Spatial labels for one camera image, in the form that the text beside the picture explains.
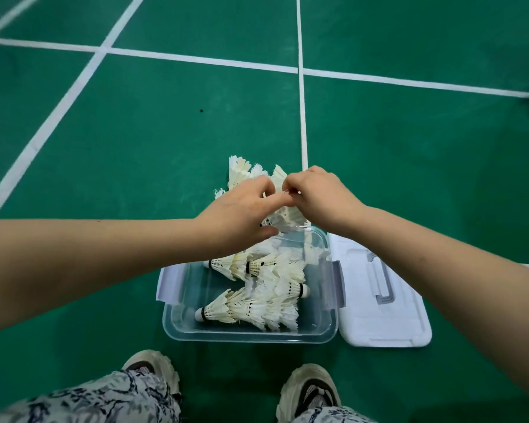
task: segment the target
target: person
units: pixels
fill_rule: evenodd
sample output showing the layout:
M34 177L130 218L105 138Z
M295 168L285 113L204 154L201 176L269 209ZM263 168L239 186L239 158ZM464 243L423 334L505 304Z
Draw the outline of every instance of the person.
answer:
M260 227L268 214L295 205L371 249L529 392L529 268L369 207L317 166L290 174L283 190L268 177L246 180L195 219L0 220L0 329L160 267L246 249L277 234ZM169 359L141 351L109 376L11 405L0 422L177 421L180 398ZM292 373L276 417L371 421L343 408L314 364Z

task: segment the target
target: beige sneaker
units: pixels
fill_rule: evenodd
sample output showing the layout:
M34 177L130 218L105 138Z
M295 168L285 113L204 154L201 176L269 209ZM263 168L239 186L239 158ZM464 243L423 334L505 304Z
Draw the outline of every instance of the beige sneaker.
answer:
M175 371L170 359L156 350L141 350L130 357L124 364L123 370L136 370L149 372L161 377L169 385L170 394L173 396L180 395L178 382L180 377Z
M289 423L307 409L340 406L339 393L327 370L316 364L305 364L294 370L283 385L276 419L279 423Z

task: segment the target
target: transparent storage box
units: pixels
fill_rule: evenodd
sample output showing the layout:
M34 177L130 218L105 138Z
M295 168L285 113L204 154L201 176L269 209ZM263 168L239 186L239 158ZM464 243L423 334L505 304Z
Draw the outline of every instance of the transparent storage box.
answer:
M177 264L161 270L157 299L165 303L162 324L175 340L225 341L246 343L325 343L338 328L337 309L345 305L345 286L339 262L331 261L324 232L316 227L277 236L280 246L302 248L310 296L298 301L298 332L282 327L281 332L261 331L246 323L204 323L195 312L228 288L243 287L242 280L231 281L202 262Z

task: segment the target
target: black and white patterned pants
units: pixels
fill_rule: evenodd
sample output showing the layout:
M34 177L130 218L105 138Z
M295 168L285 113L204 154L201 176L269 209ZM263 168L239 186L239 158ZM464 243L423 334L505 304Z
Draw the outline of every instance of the black and white patterned pants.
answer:
M99 380L19 401L0 411L0 423L178 423L180 405L162 378L116 371ZM350 408L310 409L293 423L374 423Z

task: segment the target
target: forearm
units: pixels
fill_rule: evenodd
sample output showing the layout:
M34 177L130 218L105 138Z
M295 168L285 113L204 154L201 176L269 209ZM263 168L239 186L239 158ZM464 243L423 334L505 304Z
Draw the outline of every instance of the forearm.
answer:
M352 235L529 390L529 268L373 208Z
M194 220L0 220L0 328L157 268L205 258Z

